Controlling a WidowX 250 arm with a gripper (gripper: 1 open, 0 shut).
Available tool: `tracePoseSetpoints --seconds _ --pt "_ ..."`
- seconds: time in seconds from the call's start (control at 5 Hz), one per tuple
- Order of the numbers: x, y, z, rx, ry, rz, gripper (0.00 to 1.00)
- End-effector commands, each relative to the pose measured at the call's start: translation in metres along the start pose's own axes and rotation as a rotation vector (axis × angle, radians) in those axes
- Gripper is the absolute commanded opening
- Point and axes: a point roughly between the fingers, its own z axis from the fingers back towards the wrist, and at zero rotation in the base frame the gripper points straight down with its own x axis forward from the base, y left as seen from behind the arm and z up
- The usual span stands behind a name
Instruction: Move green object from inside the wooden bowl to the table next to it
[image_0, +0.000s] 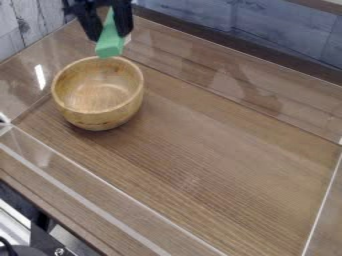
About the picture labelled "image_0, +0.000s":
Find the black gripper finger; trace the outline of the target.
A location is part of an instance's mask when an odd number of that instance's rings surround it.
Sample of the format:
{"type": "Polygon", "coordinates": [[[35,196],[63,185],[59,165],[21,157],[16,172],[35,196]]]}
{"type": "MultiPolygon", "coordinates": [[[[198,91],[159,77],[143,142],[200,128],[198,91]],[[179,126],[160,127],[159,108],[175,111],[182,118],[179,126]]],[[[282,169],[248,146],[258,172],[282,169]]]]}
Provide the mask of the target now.
{"type": "Polygon", "coordinates": [[[125,37],[133,29],[132,0],[113,0],[112,10],[117,34],[125,37]]]}
{"type": "Polygon", "coordinates": [[[95,0],[75,0],[72,11],[88,39],[96,42],[101,34],[103,25],[96,12],[95,0]]]}

